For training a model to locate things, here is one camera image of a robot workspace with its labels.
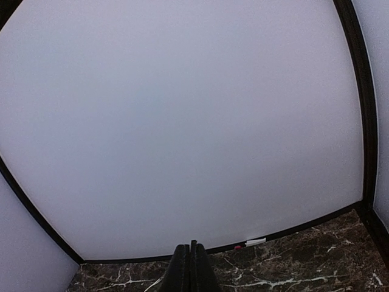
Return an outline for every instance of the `white panel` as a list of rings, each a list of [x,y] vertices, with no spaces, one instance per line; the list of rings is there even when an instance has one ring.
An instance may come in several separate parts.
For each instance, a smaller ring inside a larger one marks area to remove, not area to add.
[[[361,199],[331,1],[25,0],[0,66],[0,152],[86,259],[227,245]]]
[[[56,292],[78,265],[41,229],[0,175],[0,291]]]
[[[379,119],[379,168],[374,209],[389,230],[389,2],[353,1],[366,46],[376,89]]]

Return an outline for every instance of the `black border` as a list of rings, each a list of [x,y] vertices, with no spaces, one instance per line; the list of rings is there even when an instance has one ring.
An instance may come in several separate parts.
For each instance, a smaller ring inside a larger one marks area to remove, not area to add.
[[[350,55],[353,61],[354,72],[359,92],[360,110],[362,116],[363,128],[363,198],[362,201],[356,202],[350,206],[344,207],[333,213],[312,220],[310,222],[280,231],[267,236],[266,240],[274,240],[284,237],[307,228],[311,228],[318,224],[322,224],[328,220],[345,214],[352,209],[358,212],[359,217],[368,229],[372,239],[374,240],[385,264],[389,268],[389,233],[385,226],[373,210],[374,194],[377,178],[377,157],[378,157],[378,133],[377,133],[377,112],[376,100],[374,96],[374,85],[371,74],[370,62],[368,59],[365,41],[362,35],[362,30],[359,26],[358,18],[351,0],[333,0],[336,7],[339,19],[345,33],[348,43]],[[0,11],[0,30],[4,27],[12,13],[18,8],[22,0],[3,0]],[[83,260],[55,231],[55,229],[46,221],[39,213],[38,209],[28,199],[22,188],[12,176],[3,159],[0,157],[0,172],[3,177],[15,192],[20,202],[29,211],[31,216],[38,224],[47,232],[47,234],[57,243],[57,245],[68,254],[75,262],[81,263],[140,263],[153,262],[157,260],[170,260],[172,255],[160,257],[147,257],[138,259],[119,259],[119,260]],[[209,254],[227,251],[235,246],[244,246],[244,242],[226,245],[218,248],[208,249]]]

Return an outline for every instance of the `marble surface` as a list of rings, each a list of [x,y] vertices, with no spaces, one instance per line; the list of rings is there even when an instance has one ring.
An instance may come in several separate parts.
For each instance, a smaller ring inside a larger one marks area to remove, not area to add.
[[[389,291],[389,270],[355,211],[210,261],[224,291]],[[67,292],[157,291],[167,266],[82,265]]]

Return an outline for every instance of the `white wall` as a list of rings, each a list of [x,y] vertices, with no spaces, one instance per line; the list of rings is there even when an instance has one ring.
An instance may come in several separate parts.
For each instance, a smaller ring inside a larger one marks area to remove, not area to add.
[[[0,291],[55,292],[78,265],[41,229],[0,175]]]
[[[389,230],[389,2],[353,0],[367,45],[376,90],[379,167],[374,209]]]
[[[0,35],[0,152],[86,259],[227,245],[362,196],[331,1],[25,0]]]

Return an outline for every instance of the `black pointed object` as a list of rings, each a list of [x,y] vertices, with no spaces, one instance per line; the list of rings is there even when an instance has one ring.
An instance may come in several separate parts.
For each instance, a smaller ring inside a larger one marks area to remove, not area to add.
[[[190,291],[221,292],[207,252],[202,244],[192,240],[190,247]]]
[[[189,245],[177,245],[158,292],[188,292],[189,261]]]

